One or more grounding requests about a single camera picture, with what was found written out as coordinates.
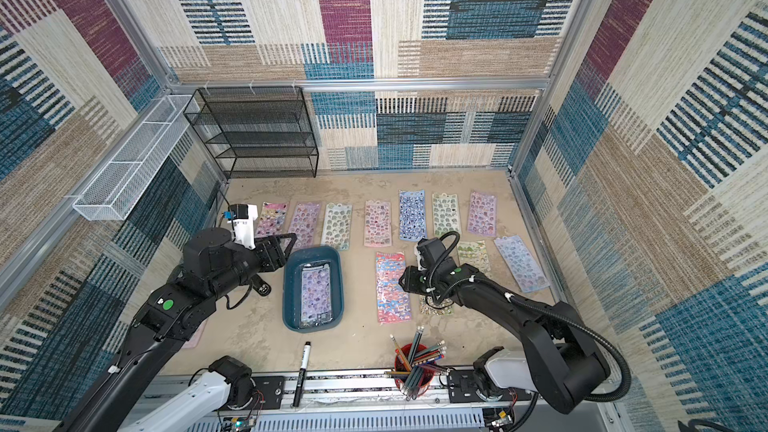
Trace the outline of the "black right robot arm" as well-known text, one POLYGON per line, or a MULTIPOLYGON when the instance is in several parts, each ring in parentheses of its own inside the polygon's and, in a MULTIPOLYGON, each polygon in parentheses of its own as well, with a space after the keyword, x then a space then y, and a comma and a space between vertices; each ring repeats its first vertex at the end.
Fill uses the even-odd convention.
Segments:
POLYGON ((474 362, 473 380, 481 399, 501 398, 507 389, 528 390, 568 414, 583 401, 614 402, 629 392, 628 363, 573 307, 513 292, 477 267, 457 264, 453 249, 443 238, 420 240, 415 246, 417 262, 406 267, 399 285, 430 305, 450 301, 472 309, 520 342, 522 356, 495 347, 474 362))

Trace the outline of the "green house sticker sheet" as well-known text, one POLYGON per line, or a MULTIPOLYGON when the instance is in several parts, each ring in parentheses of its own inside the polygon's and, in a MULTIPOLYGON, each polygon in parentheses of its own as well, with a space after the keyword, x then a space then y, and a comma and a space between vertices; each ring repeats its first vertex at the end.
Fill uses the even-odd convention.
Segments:
POLYGON ((490 259, 484 241, 460 242, 457 249, 458 258, 462 264, 469 264, 484 274, 491 271, 490 259))

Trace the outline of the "green frog sticker sheet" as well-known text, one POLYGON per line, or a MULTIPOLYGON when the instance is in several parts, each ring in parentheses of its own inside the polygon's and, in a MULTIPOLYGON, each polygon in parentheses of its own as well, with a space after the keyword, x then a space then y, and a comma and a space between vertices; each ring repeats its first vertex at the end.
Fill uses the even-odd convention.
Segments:
POLYGON ((457 194, 434 193, 432 195, 433 230, 436 236, 447 232, 460 232, 460 210, 457 194))

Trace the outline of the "pink character sticker sheet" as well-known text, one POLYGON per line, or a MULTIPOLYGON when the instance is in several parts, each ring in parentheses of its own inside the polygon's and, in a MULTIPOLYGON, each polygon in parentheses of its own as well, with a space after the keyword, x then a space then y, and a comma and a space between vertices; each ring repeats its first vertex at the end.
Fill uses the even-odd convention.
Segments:
POLYGON ((497 223, 497 197, 473 191, 470 195, 467 230, 475 235, 495 237, 497 223))

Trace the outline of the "green dinosaur sticker sheet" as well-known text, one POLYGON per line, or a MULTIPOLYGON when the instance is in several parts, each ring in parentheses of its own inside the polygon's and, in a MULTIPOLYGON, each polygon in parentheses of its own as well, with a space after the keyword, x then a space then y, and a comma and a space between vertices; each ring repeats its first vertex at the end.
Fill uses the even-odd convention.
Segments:
POLYGON ((337 251, 346 251, 350 246, 353 207, 350 204, 329 203, 325 208, 321 244, 337 251))

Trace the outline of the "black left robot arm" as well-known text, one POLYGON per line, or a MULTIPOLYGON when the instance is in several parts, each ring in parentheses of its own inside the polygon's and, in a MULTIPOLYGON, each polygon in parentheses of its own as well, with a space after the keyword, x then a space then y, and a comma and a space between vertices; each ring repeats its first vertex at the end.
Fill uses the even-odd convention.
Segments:
POLYGON ((240 286, 266 296, 258 277, 286 265, 294 233, 258 238, 249 249, 220 227, 198 232, 184 245, 182 261, 166 284, 139 308, 110 363, 59 431, 115 431, 155 376, 216 311, 216 303, 240 286))

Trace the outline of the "blue penguin sticker sheet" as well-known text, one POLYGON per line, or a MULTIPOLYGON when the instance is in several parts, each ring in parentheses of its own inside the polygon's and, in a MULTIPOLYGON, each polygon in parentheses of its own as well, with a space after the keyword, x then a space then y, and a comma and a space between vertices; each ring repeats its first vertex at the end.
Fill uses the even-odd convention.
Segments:
POLYGON ((399 238, 418 242, 427 237, 425 191, 399 192, 399 238))

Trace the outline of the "panda sticker sheet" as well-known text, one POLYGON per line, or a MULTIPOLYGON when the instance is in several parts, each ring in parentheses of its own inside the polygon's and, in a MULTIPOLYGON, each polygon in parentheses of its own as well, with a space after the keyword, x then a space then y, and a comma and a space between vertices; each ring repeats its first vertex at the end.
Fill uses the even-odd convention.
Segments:
POLYGON ((452 315, 453 314, 453 303, 450 300, 444 301, 443 303, 434 305, 430 302, 427 302, 425 298, 422 298, 420 300, 419 310, 421 314, 425 315, 434 315, 434 316, 444 316, 444 315, 452 315))

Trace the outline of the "teal plastic storage box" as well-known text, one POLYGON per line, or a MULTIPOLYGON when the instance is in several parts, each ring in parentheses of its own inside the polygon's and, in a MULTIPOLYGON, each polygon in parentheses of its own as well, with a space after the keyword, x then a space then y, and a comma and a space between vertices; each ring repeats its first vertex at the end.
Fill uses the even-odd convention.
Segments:
POLYGON ((292 252, 284 267, 284 325, 298 333, 336 327, 344 313, 341 258, 330 246, 292 252))

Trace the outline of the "purple bonbon sticker sheet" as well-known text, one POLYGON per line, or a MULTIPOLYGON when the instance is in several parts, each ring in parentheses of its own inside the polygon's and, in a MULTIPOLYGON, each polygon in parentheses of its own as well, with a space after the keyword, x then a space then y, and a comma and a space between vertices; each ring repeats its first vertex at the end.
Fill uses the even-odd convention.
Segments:
POLYGON ((309 329, 333 319, 331 271, 328 263, 310 264, 301 271, 299 327, 309 329))

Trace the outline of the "pink cat sticker sheet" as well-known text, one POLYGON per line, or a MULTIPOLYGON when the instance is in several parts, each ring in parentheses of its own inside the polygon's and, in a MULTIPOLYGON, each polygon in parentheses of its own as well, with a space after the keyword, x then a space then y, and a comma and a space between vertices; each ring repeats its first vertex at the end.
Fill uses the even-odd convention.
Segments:
POLYGON ((288 203, 264 202, 257 220, 255 237, 264 238, 279 234, 286 218, 288 206, 288 203))

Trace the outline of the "pastel sticker sheet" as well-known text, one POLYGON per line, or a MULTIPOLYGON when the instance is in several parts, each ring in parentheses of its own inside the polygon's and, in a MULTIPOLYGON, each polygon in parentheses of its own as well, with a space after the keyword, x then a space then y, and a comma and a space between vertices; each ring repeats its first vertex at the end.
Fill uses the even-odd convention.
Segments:
POLYGON ((498 237, 494 244, 523 293, 550 286, 549 279, 519 236, 498 237))

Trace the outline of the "pink bonbon sticker sheet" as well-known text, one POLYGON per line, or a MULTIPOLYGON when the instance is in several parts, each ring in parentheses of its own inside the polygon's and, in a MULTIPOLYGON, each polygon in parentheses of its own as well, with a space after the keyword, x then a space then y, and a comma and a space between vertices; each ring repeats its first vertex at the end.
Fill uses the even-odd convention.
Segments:
POLYGON ((368 200, 365 203, 364 245, 372 248, 392 245, 390 202, 368 200))

